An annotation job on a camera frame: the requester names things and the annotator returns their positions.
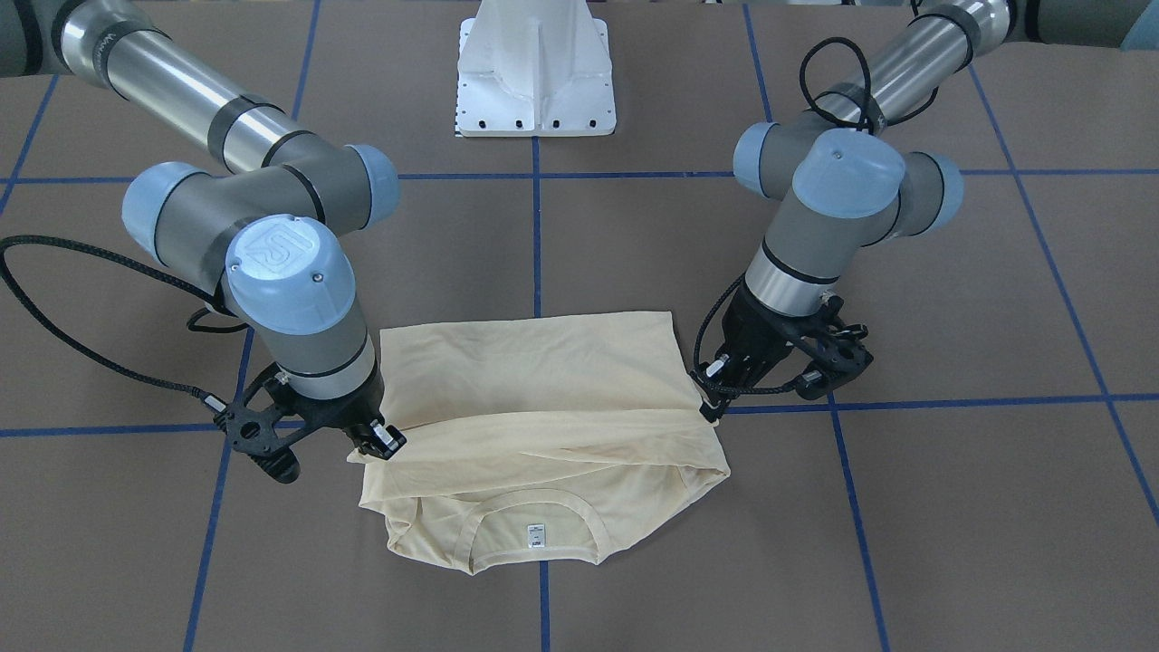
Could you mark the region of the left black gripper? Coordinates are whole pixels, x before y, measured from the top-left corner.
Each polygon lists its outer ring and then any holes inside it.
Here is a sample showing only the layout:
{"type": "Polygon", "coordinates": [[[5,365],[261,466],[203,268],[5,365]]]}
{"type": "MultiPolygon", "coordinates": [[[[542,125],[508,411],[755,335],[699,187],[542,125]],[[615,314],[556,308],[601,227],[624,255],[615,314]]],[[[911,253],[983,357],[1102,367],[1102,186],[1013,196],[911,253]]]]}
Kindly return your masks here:
{"type": "Polygon", "coordinates": [[[821,372],[806,369],[777,388],[757,388],[758,381],[785,360],[804,334],[819,330],[821,308],[803,317],[785,315],[767,308],[748,290],[745,281],[735,281],[709,310],[701,327],[706,329],[721,305],[729,302],[722,318],[723,342],[710,362],[701,366],[700,413],[709,424],[717,424],[730,403],[741,395],[780,395],[796,391],[803,400],[821,397],[821,372]]]}

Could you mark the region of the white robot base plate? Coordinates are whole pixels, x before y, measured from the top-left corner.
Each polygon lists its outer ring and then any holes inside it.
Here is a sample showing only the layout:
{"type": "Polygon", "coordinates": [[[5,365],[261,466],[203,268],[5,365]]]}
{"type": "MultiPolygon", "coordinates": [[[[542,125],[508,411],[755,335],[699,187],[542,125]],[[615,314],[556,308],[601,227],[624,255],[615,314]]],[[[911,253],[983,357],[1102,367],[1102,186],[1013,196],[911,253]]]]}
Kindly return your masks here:
{"type": "Polygon", "coordinates": [[[585,1],[484,1],[459,25],[455,91],[458,137],[612,135],[608,25],[585,1]]]}

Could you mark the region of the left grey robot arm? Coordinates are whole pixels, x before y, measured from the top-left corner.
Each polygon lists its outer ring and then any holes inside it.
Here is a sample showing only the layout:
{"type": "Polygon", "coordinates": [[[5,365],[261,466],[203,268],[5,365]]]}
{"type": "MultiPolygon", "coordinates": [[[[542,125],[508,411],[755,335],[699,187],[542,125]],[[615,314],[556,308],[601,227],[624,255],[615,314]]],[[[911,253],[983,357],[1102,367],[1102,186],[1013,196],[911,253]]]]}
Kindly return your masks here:
{"type": "Polygon", "coordinates": [[[834,284],[857,249],[935,230],[964,195],[952,161],[902,154],[881,135],[930,107],[974,59],[1015,42],[1156,50],[1156,2],[914,3],[881,53],[853,47],[858,69],[841,82],[816,94],[800,75],[807,109],[795,120],[757,123],[739,137],[735,177],[779,207],[746,271],[713,306],[722,345],[710,360],[693,360],[708,422],[734,400],[761,395],[761,379],[795,350],[808,366],[773,395],[819,400],[873,362],[865,327],[840,318],[834,284]]]}

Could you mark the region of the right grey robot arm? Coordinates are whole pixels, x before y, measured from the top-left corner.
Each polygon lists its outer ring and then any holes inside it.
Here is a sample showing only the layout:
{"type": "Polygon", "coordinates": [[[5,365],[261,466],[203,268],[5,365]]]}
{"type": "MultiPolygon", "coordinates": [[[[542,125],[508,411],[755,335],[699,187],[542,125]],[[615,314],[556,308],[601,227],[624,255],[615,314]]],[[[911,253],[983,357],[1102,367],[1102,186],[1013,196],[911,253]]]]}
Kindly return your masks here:
{"type": "Polygon", "coordinates": [[[398,207],[392,161],[373,146],[335,146],[302,129],[277,104],[178,47],[129,1],[5,1],[3,76],[54,73],[141,107],[227,174],[162,162],[129,183],[121,220],[156,268],[41,235],[8,236],[3,249],[71,249],[158,278],[253,329],[274,360],[242,397],[225,403],[81,345],[3,268],[3,284],[25,310],[101,366],[198,400],[232,449],[280,483],[299,471],[292,446],[319,428],[344,432],[363,455],[386,461],[396,454],[406,439],[380,411],[379,356],[338,241],[398,207]]]}

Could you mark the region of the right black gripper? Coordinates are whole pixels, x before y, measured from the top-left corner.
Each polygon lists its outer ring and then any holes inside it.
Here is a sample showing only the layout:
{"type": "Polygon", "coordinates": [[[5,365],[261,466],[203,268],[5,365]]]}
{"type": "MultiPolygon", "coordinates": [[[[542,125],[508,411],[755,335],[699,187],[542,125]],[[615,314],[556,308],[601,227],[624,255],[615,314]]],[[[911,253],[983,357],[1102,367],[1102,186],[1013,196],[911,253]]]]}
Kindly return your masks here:
{"type": "Polygon", "coordinates": [[[384,395],[381,372],[371,371],[359,388],[343,397],[322,401],[315,425],[338,428],[353,444],[356,453],[388,461],[408,441],[401,430],[382,416],[384,395]]]}

